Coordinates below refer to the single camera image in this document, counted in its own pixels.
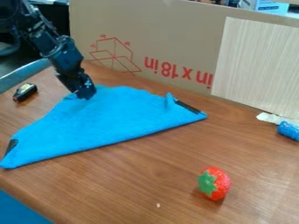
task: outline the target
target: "toy strawberry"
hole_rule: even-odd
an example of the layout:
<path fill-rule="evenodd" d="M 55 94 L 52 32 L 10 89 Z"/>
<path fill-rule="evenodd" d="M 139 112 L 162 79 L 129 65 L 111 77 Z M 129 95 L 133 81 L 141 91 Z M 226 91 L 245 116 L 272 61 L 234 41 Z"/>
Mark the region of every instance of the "toy strawberry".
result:
<path fill-rule="evenodd" d="M 217 167 L 204 169 L 198 177 L 199 190 L 210 200 L 223 199 L 231 187 L 231 179 Z"/>

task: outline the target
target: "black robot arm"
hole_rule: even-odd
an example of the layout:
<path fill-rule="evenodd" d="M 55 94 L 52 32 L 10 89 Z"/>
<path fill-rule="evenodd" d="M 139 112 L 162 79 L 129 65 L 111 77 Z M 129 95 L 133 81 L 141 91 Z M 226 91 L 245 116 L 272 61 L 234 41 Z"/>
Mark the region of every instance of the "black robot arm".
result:
<path fill-rule="evenodd" d="M 96 88 L 81 67 L 83 56 L 68 36 L 60 36 L 55 27 L 40 13 L 37 7 L 22 0 L 16 16 L 17 32 L 49 59 L 59 80 L 78 98 L 90 99 Z"/>

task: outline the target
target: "wooden table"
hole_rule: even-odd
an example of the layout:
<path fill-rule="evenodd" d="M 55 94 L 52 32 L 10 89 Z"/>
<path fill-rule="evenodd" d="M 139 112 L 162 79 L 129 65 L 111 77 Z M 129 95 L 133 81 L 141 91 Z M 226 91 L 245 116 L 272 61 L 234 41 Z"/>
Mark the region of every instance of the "wooden table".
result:
<path fill-rule="evenodd" d="M 128 85 L 204 110 L 209 118 L 96 150 L 0 171 L 1 187 L 57 223 L 298 223 L 298 143 L 259 122 L 259 110 L 85 64 L 95 83 Z M 0 96 L 0 156 L 10 136 L 39 119 L 67 90 L 51 68 L 32 77 L 38 96 Z M 198 173 L 225 170 L 233 187 L 212 202 Z"/>

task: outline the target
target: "blue towel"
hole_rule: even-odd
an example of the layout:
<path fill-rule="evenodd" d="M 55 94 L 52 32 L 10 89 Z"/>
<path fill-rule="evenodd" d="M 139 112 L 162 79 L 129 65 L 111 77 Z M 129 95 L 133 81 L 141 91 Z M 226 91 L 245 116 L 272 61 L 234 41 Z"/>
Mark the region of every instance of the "blue towel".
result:
<path fill-rule="evenodd" d="M 132 87 L 98 86 L 89 101 L 70 94 L 11 138 L 15 145 L 0 166 L 12 169 L 206 118 L 204 112 L 179 104 L 171 94 L 162 97 Z"/>

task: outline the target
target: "blue cylinder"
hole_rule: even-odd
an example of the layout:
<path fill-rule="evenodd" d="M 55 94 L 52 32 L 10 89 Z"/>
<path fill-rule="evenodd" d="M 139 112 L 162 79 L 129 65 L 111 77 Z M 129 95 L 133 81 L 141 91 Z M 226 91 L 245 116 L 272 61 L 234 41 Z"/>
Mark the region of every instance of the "blue cylinder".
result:
<path fill-rule="evenodd" d="M 299 127 L 289 122 L 281 122 L 281 124 L 278 126 L 277 132 L 286 137 L 299 141 Z"/>

